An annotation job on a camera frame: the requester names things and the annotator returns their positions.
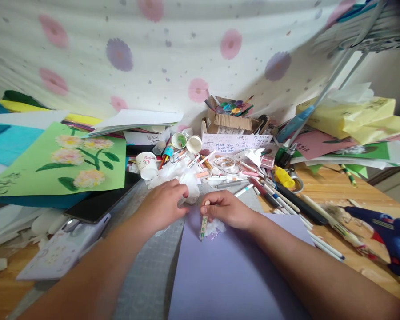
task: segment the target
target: gray cutting mat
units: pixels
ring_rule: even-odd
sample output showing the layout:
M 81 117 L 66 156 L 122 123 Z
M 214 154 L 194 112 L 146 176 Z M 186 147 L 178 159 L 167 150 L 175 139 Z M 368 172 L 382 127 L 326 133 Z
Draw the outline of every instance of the gray cutting mat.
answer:
M 197 205 L 205 193 L 216 191 L 208 184 L 202 184 L 199 187 L 201 194 Z M 235 193 L 243 187 L 244 185 L 241 185 L 228 188 L 228 190 Z M 104 235 L 106 236 L 122 221 L 130 217 L 147 194 L 147 185 L 143 180 L 139 181 L 111 211 L 112 218 Z M 262 207 L 253 189 L 245 192 L 239 199 L 251 209 L 262 212 Z M 183 227 L 184 218 L 173 223 L 161 236 L 152 237 L 147 241 L 126 276 L 113 319 L 167 319 Z M 51 281 L 37 282 L 8 319 L 16 319 L 54 283 Z

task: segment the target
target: glue gun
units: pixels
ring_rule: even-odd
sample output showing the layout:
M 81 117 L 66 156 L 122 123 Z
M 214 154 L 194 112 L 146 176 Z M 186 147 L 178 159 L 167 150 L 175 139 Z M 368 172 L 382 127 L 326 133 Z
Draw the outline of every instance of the glue gun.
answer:
M 388 264 L 388 268 L 400 276 L 400 218 L 393 219 L 387 214 L 357 207 L 344 209 L 373 228 L 372 239 L 383 243 L 390 255 L 391 263 Z

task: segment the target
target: hand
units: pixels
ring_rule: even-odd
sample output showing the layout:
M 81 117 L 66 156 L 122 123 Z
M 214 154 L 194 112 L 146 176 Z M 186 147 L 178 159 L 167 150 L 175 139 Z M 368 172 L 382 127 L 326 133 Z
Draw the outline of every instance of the hand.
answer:
M 228 190 L 206 194 L 201 202 L 200 212 L 207 216 L 210 222 L 217 218 L 233 228 L 242 230 L 250 229 L 255 217 L 259 214 Z
M 181 197 L 188 198 L 187 185 L 177 179 L 167 181 L 150 191 L 134 216 L 146 222 L 146 228 L 154 234 L 189 212 L 189 208 L 178 208 Z

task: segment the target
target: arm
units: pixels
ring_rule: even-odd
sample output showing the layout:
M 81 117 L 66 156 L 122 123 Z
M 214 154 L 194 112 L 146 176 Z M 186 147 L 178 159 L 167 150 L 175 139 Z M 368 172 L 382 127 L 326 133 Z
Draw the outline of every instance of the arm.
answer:
M 207 200 L 212 205 L 205 206 Z M 249 209 L 232 193 L 207 194 L 200 211 L 209 220 L 249 232 L 314 319 L 400 319 L 399 299 Z
M 177 207 L 181 196 L 188 197 L 188 188 L 176 179 L 154 188 L 133 216 L 19 319 L 110 319 L 126 274 L 145 242 L 188 213 L 188 208 Z

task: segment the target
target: purple paper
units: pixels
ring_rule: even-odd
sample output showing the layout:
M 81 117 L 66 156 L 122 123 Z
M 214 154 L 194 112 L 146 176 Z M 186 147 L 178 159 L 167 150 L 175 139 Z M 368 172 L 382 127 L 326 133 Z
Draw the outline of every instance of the purple paper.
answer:
M 265 215 L 313 245 L 297 216 Z M 227 227 L 200 242 L 201 217 L 191 207 L 182 235 L 169 320 L 310 319 L 268 257 L 251 237 Z

